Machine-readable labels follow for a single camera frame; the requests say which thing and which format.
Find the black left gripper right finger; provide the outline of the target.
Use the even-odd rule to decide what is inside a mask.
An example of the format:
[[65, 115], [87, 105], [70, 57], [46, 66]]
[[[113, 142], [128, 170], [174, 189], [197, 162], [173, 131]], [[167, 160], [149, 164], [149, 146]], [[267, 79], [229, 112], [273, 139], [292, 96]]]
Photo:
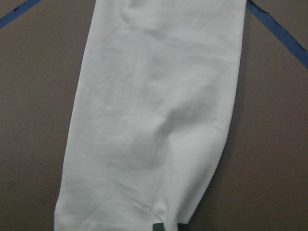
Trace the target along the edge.
[[178, 223], [177, 229], [178, 231], [189, 231], [189, 225], [185, 223]]

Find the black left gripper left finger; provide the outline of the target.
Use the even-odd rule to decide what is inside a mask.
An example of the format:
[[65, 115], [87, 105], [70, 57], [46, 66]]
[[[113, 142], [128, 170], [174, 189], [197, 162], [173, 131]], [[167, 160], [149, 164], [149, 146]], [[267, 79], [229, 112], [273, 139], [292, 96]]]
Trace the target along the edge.
[[165, 231], [164, 224], [163, 223], [153, 224], [153, 231]]

